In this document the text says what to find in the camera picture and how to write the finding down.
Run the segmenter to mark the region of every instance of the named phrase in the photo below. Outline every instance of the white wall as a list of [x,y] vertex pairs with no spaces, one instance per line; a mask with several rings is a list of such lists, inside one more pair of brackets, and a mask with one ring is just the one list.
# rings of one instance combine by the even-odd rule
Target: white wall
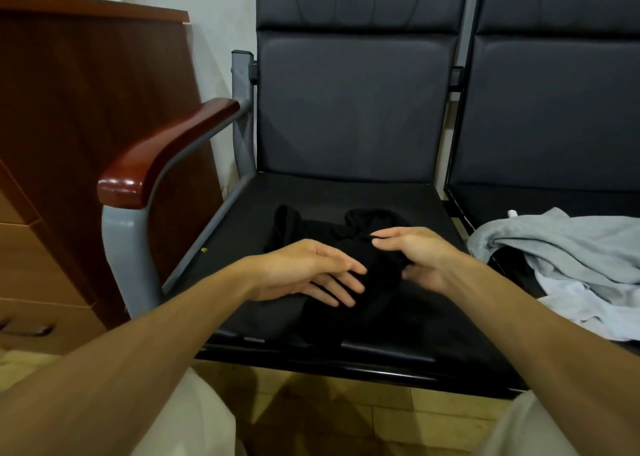
[[[255,0],[124,0],[187,10],[191,17],[191,49],[202,100],[231,96],[231,51],[256,53]],[[212,140],[223,192],[237,181],[231,127]]]

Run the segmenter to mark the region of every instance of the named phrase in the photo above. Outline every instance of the chair seat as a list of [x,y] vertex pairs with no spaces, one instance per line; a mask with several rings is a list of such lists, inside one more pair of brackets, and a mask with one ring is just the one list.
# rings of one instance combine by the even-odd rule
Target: chair seat
[[553,207],[572,217],[627,216],[640,218],[640,192],[589,192],[533,189],[500,185],[452,184],[450,198],[474,228],[507,218],[508,210],[519,215],[540,215]]
[[[282,204],[291,205],[303,218],[332,223],[343,223],[349,209],[390,209],[411,225],[431,228],[460,250],[465,249],[432,185],[334,182],[259,173],[205,242],[206,252],[199,252],[176,282],[172,295],[244,256],[262,253],[273,214]],[[451,301],[408,282],[401,283],[397,297],[368,328],[331,349],[303,346],[294,327],[281,323],[295,319],[304,301],[302,295],[293,295],[244,303],[204,348],[219,353],[205,357],[285,370],[300,370],[296,361],[312,363],[313,359],[314,364],[322,360],[353,372],[357,362],[400,378],[410,378],[412,373],[420,373],[420,377],[428,374],[431,379],[468,378],[473,368],[474,378],[484,378],[484,373],[492,384],[499,384],[496,374],[518,380],[503,356]],[[223,352],[235,355],[229,358]],[[317,371],[317,367],[305,370]]]

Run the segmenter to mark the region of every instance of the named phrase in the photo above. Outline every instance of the black backrest cushion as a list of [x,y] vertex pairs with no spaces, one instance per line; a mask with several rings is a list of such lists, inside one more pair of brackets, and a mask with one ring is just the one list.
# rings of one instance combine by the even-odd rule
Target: black backrest cushion
[[640,0],[481,0],[451,183],[640,191]]
[[464,0],[257,0],[258,167],[431,182]]

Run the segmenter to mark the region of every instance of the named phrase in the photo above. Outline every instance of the gray metal armrest frame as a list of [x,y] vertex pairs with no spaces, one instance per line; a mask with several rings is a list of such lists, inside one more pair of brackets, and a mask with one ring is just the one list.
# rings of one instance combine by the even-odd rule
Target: gray metal armrest frame
[[[240,196],[249,180],[255,175],[253,85],[250,80],[252,64],[253,54],[251,52],[234,51],[232,53],[232,96],[240,104],[239,111],[194,139],[172,156],[157,176],[148,203],[144,208],[120,209],[105,205],[102,209],[104,252],[131,318],[144,315],[164,301],[164,292],[169,290],[182,274],[193,256]],[[233,124],[234,156],[240,182],[162,286],[148,243],[148,214],[157,185],[173,165],[229,124]]]

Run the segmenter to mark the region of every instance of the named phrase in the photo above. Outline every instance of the black garment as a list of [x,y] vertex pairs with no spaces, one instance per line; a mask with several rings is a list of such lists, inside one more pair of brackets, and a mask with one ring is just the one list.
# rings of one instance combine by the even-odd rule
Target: black garment
[[296,326],[296,333],[312,345],[339,345],[349,332],[366,327],[391,301],[401,280],[401,273],[410,262],[402,252],[385,252],[371,244],[376,230],[408,226],[390,210],[353,209],[344,216],[346,225],[303,220],[298,211],[281,205],[276,209],[273,233],[265,252],[280,249],[304,238],[331,245],[358,260],[367,274],[354,274],[365,287],[363,294],[345,289],[356,300],[354,307],[340,304],[328,306],[309,297]]

